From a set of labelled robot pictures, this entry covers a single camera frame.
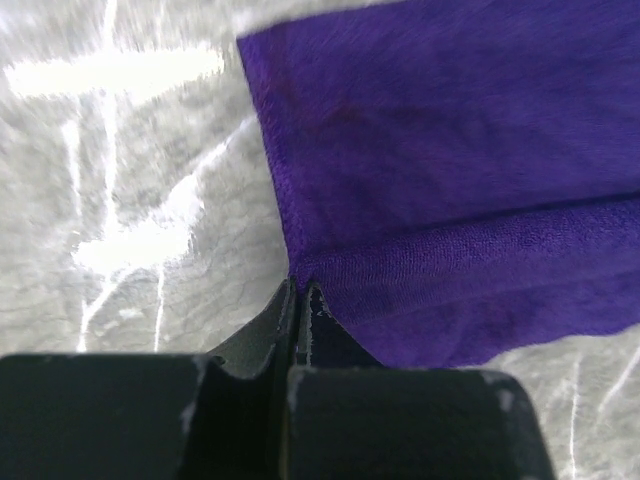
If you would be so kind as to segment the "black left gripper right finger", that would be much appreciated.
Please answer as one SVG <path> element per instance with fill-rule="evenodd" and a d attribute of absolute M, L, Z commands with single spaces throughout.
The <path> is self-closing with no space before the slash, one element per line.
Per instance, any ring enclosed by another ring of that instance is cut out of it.
<path fill-rule="evenodd" d="M 551 479 L 518 380 L 484 369 L 381 366 L 319 285 L 301 301 L 279 459 L 284 479 Z"/>

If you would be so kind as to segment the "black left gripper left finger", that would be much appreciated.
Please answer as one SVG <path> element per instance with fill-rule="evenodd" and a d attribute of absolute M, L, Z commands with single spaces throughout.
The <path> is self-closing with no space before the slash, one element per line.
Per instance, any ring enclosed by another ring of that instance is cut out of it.
<path fill-rule="evenodd" d="M 275 479 L 297 295 L 206 353 L 1 360 L 5 479 Z"/>

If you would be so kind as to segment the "purple towel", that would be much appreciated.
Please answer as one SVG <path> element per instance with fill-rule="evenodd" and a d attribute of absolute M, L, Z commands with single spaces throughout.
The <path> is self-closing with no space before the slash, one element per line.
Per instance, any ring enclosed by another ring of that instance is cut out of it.
<path fill-rule="evenodd" d="M 290 271 L 393 366 L 639 320 L 639 5 L 402 1 L 239 39 Z"/>

